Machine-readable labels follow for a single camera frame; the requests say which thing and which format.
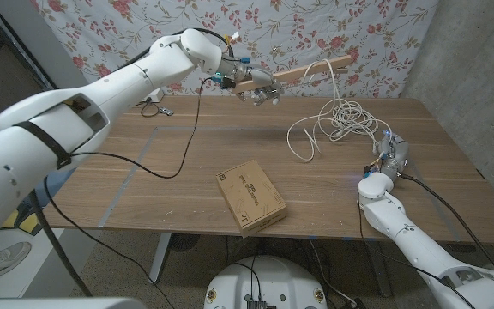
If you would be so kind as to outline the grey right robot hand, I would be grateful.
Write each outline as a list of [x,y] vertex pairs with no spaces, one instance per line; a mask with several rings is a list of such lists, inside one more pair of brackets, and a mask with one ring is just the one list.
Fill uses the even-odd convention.
[[377,144],[377,162],[370,170],[383,173],[395,181],[407,165],[408,152],[409,143],[386,130],[383,139]]

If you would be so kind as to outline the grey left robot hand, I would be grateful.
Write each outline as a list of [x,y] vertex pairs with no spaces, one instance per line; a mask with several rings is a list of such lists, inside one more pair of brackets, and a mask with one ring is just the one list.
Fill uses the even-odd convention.
[[247,64],[239,59],[223,58],[216,71],[221,86],[229,89],[242,101],[250,94],[253,104],[259,106],[266,101],[273,105],[280,102],[284,90],[274,75],[258,64]]

